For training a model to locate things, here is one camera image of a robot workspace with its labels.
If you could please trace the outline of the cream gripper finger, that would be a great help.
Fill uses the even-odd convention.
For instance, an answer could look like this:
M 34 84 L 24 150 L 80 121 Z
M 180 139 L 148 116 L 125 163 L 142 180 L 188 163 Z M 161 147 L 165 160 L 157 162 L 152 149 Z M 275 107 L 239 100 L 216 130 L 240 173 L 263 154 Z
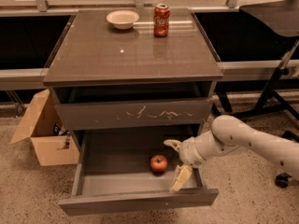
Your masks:
M 179 192 L 184 184 L 190 179 L 192 175 L 192 167 L 186 164 L 181 166 L 177 166 L 175 169 L 175 175 L 171 187 L 169 189 L 170 192 L 176 193 Z
M 174 139 L 164 140 L 164 144 L 167 147 L 173 148 L 175 151 L 179 151 L 179 148 L 181 146 L 181 142 L 179 140 L 174 140 Z

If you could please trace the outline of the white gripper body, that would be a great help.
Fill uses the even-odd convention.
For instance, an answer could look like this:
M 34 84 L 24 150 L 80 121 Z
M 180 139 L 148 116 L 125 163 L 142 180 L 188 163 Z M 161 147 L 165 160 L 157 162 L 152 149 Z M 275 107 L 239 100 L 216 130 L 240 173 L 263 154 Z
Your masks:
M 184 164 L 189 165 L 192 168 L 198 168 L 205 162 L 205 159 L 198 151 L 194 137 L 191 137 L 181 143 L 178 155 Z

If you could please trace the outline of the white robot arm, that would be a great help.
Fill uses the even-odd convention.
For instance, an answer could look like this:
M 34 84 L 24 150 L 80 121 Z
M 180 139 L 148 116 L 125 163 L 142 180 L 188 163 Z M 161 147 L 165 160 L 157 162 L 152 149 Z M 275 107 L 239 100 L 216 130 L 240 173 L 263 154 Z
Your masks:
M 164 144 L 173 148 L 182 161 L 175 171 L 170 191 L 179 192 L 190 179 L 192 170 L 210 158 L 247 148 L 275 164 L 287 175 L 299 179 L 299 144 L 289 139 L 263 133 L 233 116 L 216 117 L 211 129 L 182 142 L 168 139 Z

